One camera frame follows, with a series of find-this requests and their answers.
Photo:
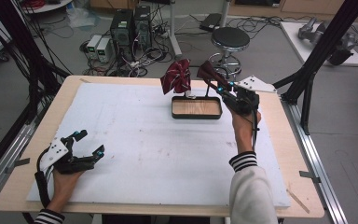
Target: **floor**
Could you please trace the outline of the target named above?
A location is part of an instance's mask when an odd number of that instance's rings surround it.
[[[56,10],[41,16],[41,22],[59,21],[64,10]],[[178,24],[192,21],[183,17]],[[79,46],[92,34],[104,33],[109,19],[97,19],[95,27],[67,27],[68,19],[53,24],[53,33],[46,35],[50,47],[74,74],[87,69],[87,61]],[[196,32],[195,22],[185,24],[186,32]],[[210,42],[210,35],[178,36],[183,58],[200,65],[218,50]],[[40,39],[35,42],[42,49]],[[283,31],[268,26],[251,40],[250,47],[236,54],[241,59],[243,71],[238,79],[256,75],[268,83],[274,83],[293,74],[301,67]],[[146,77],[161,77],[170,63],[155,63],[147,67]],[[194,77],[197,70],[191,70]],[[0,62],[0,141],[28,102],[28,83],[9,61]],[[287,87],[279,89],[284,93]],[[349,223],[358,223],[358,67],[323,66],[314,80],[310,109],[310,133],[318,149],[324,168]],[[88,214],[68,215],[65,223],[91,223]],[[0,212],[0,223],[25,223],[19,213]],[[284,223],[327,224],[331,220],[326,213],[322,218],[287,218]]]

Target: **human arm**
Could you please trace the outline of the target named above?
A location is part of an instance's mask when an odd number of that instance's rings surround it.
[[[236,172],[230,188],[230,217],[237,223],[277,223],[272,192],[266,172],[257,166],[252,147],[252,116],[241,117],[231,111],[238,155],[229,164]],[[257,122],[261,115],[257,112]]]
[[[61,215],[62,209],[68,203],[74,192],[78,178],[84,172],[74,173],[72,175],[62,175],[54,170],[54,196],[48,207],[42,209],[34,223],[43,224],[61,224],[65,217]]]

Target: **human hand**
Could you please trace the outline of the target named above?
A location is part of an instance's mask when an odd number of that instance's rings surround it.
[[[71,175],[62,175],[57,170],[54,170],[54,196],[48,204],[47,209],[60,213],[71,198],[77,180],[83,173],[77,172]]]
[[[235,141],[237,142],[238,154],[245,151],[253,151],[252,135],[254,118],[251,115],[243,117],[228,107],[232,116],[232,127],[234,128]],[[261,114],[257,111],[257,123],[261,120]]]

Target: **wooden tray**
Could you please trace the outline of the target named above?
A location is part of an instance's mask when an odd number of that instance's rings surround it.
[[[172,117],[174,119],[220,119],[222,105],[218,97],[173,96]]]

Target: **wooden table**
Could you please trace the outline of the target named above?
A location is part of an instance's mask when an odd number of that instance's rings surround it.
[[[85,82],[160,85],[158,78],[68,77],[22,154],[21,158],[30,158],[30,163],[16,167],[2,189],[0,211],[37,212],[42,208],[42,204],[39,202],[26,201],[34,182],[36,160],[43,149],[49,146],[67,109],[76,96],[78,87]],[[192,87],[206,88],[206,84],[203,81],[192,81]],[[312,180],[299,175],[299,171],[307,172],[308,168],[278,95],[263,92],[260,92],[259,95],[260,104],[263,108],[263,119],[268,125],[271,141],[291,200],[289,208],[277,209],[278,217],[322,217],[324,210]],[[64,212],[229,217],[228,209],[227,206],[68,203]]]

